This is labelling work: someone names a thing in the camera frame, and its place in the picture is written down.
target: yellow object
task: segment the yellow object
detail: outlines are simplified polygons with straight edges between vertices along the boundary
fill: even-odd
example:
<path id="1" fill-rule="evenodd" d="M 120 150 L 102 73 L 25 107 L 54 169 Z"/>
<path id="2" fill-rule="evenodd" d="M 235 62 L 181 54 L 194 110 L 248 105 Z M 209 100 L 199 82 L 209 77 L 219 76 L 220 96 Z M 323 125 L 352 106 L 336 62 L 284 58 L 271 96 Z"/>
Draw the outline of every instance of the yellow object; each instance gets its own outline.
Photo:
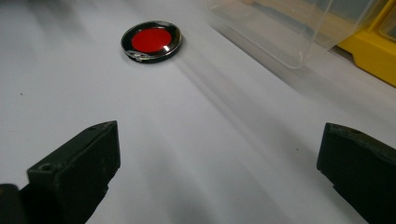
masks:
<path id="1" fill-rule="evenodd" d="M 353 55 L 355 64 L 396 87 L 396 25 L 384 34 L 384 24 L 396 22 L 396 0 L 389 0 L 373 22 L 338 46 Z"/>

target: white surface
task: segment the white surface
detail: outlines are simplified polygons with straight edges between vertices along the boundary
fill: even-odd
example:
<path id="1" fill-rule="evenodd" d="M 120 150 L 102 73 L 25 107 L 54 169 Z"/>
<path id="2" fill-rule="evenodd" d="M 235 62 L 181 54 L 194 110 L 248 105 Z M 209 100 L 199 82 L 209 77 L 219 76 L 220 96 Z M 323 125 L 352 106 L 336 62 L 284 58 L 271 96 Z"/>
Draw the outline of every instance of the white surface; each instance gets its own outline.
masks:
<path id="1" fill-rule="evenodd" d="M 332 53 L 271 73 L 204 4 L 0 1 L 0 183 L 22 188 L 30 166 L 115 119 L 121 168 L 88 223 L 365 223 L 316 169 L 322 131 L 396 147 L 396 90 Z M 179 26 L 184 46 L 132 62 L 120 38 L 150 20 Z"/>

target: screw hole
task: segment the screw hole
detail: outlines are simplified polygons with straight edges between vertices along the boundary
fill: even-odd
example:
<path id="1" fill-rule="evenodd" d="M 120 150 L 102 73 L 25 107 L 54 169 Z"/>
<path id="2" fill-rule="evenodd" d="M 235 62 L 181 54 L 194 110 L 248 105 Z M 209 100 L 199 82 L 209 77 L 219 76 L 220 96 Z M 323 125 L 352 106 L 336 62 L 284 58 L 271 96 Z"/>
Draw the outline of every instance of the screw hole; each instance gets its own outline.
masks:
<path id="1" fill-rule="evenodd" d="M 38 167 L 38 169 L 42 171 L 51 171 L 52 170 L 52 165 L 50 163 L 42 164 Z"/>

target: clear plastic container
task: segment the clear plastic container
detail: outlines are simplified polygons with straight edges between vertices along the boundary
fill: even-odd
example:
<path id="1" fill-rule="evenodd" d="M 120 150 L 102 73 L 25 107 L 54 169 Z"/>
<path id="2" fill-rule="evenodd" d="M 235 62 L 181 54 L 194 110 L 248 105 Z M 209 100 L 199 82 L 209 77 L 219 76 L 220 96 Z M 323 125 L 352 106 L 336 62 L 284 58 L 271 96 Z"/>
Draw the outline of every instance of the clear plastic container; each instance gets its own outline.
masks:
<path id="1" fill-rule="evenodd" d="M 396 41 L 396 6 L 382 23 L 379 32 L 381 35 Z"/>
<path id="2" fill-rule="evenodd" d="M 352 35 L 387 0 L 206 0 L 209 10 L 290 68 Z"/>

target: red disc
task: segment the red disc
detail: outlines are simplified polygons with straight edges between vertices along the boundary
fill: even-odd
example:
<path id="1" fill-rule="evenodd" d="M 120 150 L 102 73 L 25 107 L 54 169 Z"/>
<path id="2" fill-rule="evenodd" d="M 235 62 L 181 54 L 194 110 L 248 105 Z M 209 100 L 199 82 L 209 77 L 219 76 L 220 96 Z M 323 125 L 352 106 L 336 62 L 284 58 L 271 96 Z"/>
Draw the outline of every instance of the red disc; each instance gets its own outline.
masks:
<path id="1" fill-rule="evenodd" d="M 149 28 L 142 30 L 132 38 L 132 46 L 138 51 L 151 53 L 169 45 L 172 36 L 164 29 Z"/>

